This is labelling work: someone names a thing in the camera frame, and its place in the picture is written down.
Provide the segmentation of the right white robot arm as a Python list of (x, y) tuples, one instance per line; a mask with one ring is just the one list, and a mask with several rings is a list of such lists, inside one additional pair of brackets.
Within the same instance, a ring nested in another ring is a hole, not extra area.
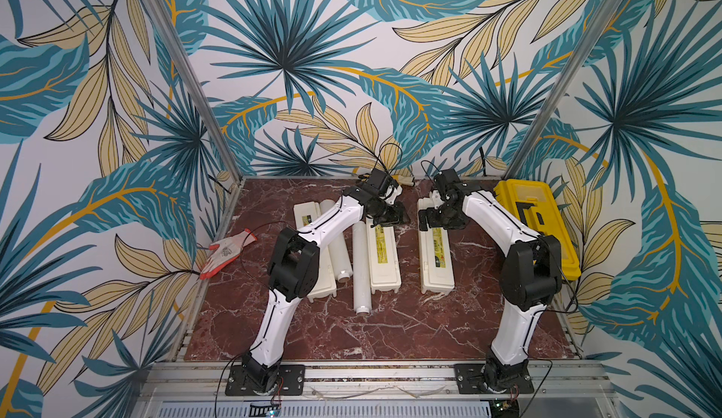
[(500, 377), (520, 374), (539, 319), (561, 290), (561, 244), (524, 224), (492, 192), (462, 180), (453, 169), (440, 171), (432, 182), (434, 205), (419, 211), (419, 228), (459, 230), (474, 222), (505, 256), (499, 279), (504, 311), (484, 368)]

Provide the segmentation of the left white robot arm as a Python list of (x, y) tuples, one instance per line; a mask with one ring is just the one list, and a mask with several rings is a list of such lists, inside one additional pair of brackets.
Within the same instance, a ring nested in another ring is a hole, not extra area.
[(310, 224), (278, 234), (268, 269), (269, 301), (258, 335), (242, 356), (243, 365), (262, 370), (279, 365), (296, 309), (318, 282), (322, 250), (367, 219), (375, 226), (401, 224), (406, 217), (398, 201), (401, 194), (398, 181), (375, 168), (345, 188), (331, 209)]

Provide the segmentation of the left thick wrap roll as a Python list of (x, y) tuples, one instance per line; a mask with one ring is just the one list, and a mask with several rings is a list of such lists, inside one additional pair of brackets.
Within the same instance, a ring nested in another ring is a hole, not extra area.
[[(320, 217), (322, 222), (320, 229), (321, 231), (327, 231), (332, 227), (329, 220), (338, 211), (338, 205), (336, 202), (327, 199), (320, 204), (320, 209), (323, 213)], [(353, 276), (353, 268), (343, 233), (338, 233), (336, 239), (332, 241), (329, 237), (326, 237), (325, 241), (327, 247), (322, 250), (319, 282), (325, 289), (329, 289), (331, 277), (345, 283)]]

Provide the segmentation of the thin middle wrap roll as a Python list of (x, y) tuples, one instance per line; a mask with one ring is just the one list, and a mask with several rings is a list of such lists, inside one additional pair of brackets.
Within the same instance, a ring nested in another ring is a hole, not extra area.
[(358, 315), (372, 312), (368, 234), (364, 222), (353, 225), (353, 309)]

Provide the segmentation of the yellow black toolbox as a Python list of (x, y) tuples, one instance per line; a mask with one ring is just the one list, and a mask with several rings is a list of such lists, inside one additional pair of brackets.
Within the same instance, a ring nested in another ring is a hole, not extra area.
[(551, 188), (541, 181), (509, 179), (500, 181), (494, 193), (496, 200), (523, 224), (560, 242), (561, 270), (569, 281), (578, 280), (578, 255)]

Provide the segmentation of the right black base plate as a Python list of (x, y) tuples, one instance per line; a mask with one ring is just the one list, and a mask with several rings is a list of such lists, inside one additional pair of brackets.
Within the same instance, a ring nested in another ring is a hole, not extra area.
[(461, 395), (534, 392), (527, 361), (517, 365), (500, 365), (494, 360), (489, 363), (457, 363), (453, 365), (453, 370)]

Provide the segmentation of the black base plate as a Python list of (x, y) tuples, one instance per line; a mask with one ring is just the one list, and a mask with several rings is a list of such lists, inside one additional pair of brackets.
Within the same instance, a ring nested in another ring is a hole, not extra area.
[(231, 367), (225, 395), (252, 397), (252, 395), (280, 394), (282, 397), (300, 397), (306, 380), (304, 365), (279, 365), (271, 368), (250, 368), (244, 365)]
[(517, 365), (500, 365), (494, 360), (489, 363), (457, 363), (453, 365), (453, 370), (461, 395), (534, 392), (527, 361)]

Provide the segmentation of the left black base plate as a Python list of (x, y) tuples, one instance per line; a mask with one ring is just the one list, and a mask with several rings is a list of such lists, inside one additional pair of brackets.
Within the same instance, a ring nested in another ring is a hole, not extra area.
[(282, 397), (300, 397), (306, 380), (304, 365), (279, 365), (271, 368), (250, 368), (244, 365), (231, 367), (225, 395), (252, 397), (252, 395), (280, 394)]

